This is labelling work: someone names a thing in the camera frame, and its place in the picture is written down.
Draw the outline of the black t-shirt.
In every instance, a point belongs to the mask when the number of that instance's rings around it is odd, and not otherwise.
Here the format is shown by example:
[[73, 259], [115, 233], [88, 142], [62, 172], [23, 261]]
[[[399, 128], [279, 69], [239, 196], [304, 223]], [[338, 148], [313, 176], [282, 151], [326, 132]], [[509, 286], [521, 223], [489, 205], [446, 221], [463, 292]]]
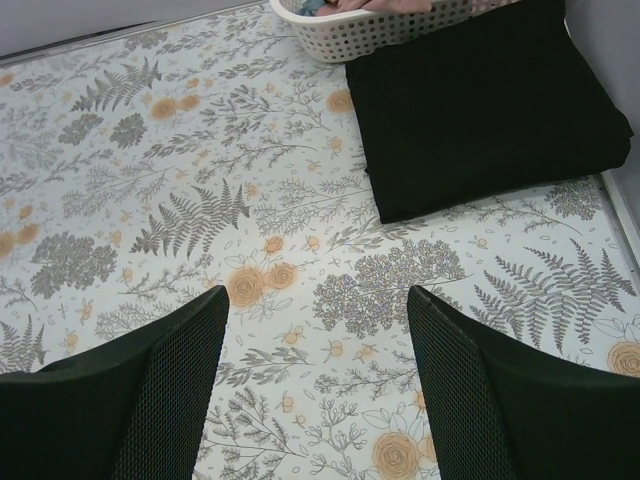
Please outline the black t-shirt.
[[347, 64], [382, 223], [624, 164], [632, 128], [565, 11], [519, 1]]

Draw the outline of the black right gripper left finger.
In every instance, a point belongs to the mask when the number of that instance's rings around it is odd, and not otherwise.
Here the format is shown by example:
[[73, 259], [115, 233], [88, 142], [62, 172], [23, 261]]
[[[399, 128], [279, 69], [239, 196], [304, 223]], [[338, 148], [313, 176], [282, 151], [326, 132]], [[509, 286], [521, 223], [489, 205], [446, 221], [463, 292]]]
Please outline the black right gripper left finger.
[[217, 286], [84, 353], [2, 375], [2, 478], [191, 478], [228, 312]]

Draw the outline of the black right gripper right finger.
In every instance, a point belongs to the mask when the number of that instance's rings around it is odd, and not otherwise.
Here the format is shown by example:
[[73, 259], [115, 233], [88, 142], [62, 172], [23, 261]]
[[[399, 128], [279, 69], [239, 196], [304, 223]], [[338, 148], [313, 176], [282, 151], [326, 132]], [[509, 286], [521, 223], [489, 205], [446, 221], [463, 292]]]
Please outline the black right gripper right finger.
[[541, 352], [421, 286], [407, 313], [442, 478], [638, 478], [638, 379]]

